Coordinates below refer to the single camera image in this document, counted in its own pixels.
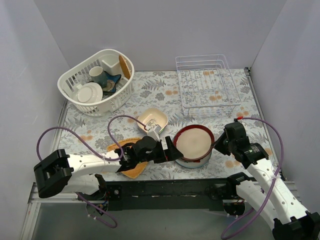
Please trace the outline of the red rimmed beige plate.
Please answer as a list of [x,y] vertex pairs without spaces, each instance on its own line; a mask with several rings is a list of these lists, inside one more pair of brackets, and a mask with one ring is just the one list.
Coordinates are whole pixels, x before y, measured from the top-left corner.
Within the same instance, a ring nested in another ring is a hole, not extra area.
[[212,153],[215,137],[204,125],[192,124],[179,130],[173,139],[184,161],[200,161]]

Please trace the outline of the watermelon pattern plate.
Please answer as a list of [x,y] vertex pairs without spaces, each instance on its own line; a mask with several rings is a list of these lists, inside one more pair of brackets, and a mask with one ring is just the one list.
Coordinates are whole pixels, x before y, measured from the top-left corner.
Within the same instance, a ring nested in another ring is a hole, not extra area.
[[182,157],[175,160],[175,162],[184,168],[197,169],[204,166],[210,160],[211,156],[212,156],[212,151],[209,151],[205,156],[199,159]]

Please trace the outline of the beige square bowl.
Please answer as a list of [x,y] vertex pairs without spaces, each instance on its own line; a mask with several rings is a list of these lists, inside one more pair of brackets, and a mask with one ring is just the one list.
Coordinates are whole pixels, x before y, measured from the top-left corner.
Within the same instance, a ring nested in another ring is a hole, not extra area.
[[161,127],[160,133],[168,125],[168,117],[165,113],[157,108],[148,108],[138,118],[138,121],[147,126],[147,128],[159,125]]

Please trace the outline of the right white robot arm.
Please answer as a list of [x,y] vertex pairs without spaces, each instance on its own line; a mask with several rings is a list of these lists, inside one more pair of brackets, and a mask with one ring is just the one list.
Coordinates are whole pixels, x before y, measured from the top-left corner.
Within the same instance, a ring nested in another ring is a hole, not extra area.
[[279,168],[274,168],[264,148],[251,143],[245,127],[237,119],[226,124],[223,134],[212,145],[224,155],[235,159],[258,182],[243,172],[231,175],[226,186],[232,199],[242,198],[269,225],[276,240],[316,240],[320,234],[320,215],[311,213],[289,190],[281,179]]

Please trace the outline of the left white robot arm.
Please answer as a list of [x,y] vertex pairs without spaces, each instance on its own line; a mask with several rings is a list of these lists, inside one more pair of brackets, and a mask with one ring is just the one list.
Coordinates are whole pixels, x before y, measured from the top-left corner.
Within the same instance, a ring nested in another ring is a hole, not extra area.
[[165,141],[166,149],[161,141],[145,136],[135,143],[125,144],[122,149],[106,152],[102,157],[66,154],[64,149],[58,149],[33,168],[38,196],[45,199],[61,192],[80,192],[101,200],[107,193],[101,173],[119,173],[143,162],[160,164],[183,157],[170,137]]

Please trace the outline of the blue star dish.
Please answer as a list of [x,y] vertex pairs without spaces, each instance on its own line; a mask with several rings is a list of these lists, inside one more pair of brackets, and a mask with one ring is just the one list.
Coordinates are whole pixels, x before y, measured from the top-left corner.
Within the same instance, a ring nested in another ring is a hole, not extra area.
[[104,72],[107,79],[107,85],[102,88],[102,92],[104,94],[114,94],[116,92],[116,84],[120,81],[122,78],[121,74],[117,75],[111,75],[108,72]]

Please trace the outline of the woven bamboo tray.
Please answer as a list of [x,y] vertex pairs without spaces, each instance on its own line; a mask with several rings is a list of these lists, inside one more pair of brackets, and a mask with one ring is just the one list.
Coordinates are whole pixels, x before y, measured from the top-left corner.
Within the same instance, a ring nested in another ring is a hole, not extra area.
[[[139,138],[139,137],[127,138],[127,139],[121,140],[119,142],[119,144],[121,145],[121,147],[126,147],[126,146],[131,146],[131,145],[135,144],[139,140],[141,140],[141,138]],[[110,152],[110,151],[115,150],[117,148],[118,148],[118,146],[115,143],[113,143],[107,147],[107,151]],[[148,162],[138,163],[135,166],[135,168],[130,169],[130,170],[126,170],[126,171],[122,171],[121,173],[130,179],[136,179],[145,170],[147,165],[148,165]]]

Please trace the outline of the woven coaster in basket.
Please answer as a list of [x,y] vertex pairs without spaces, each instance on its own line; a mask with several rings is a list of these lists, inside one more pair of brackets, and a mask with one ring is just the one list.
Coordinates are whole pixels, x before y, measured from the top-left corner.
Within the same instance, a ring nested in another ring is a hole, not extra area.
[[124,77],[129,80],[131,78],[131,70],[129,69],[126,59],[121,54],[118,56],[118,59]]

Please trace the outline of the white plate in basket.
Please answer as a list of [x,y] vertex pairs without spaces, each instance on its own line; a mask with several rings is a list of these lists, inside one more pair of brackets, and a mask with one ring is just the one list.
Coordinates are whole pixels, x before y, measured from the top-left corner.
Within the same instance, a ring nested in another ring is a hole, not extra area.
[[103,90],[98,83],[89,82],[82,85],[77,93],[75,99],[83,104],[98,103],[103,98]]

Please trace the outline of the white cup in basket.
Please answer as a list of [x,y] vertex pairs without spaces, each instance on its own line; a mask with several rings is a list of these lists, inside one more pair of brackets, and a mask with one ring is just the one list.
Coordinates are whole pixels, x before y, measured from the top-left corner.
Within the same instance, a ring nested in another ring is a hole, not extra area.
[[101,66],[95,66],[89,70],[89,76],[94,82],[97,82],[103,72],[104,70]]

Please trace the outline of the white square container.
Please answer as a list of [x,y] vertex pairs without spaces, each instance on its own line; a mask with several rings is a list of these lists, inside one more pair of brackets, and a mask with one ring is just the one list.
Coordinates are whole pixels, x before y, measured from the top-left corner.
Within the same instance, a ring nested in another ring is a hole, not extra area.
[[102,57],[100,61],[102,68],[110,75],[120,75],[122,74],[122,69],[120,66],[119,56],[114,54],[107,54]]

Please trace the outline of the white plastic basket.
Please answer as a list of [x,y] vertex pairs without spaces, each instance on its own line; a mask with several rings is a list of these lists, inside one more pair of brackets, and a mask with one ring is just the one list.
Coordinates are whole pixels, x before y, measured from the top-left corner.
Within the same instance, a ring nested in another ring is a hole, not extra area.
[[57,87],[80,112],[101,117],[128,101],[134,73],[133,63],[124,54],[104,49],[64,73]]

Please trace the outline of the black base frame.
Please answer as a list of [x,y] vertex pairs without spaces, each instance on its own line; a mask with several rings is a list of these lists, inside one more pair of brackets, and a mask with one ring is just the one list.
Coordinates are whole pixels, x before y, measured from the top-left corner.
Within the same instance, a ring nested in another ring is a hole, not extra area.
[[108,202],[108,210],[186,210],[222,211],[232,216],[245,213],[245,201],[236,195],[226,178],[110,181],[87,201]]

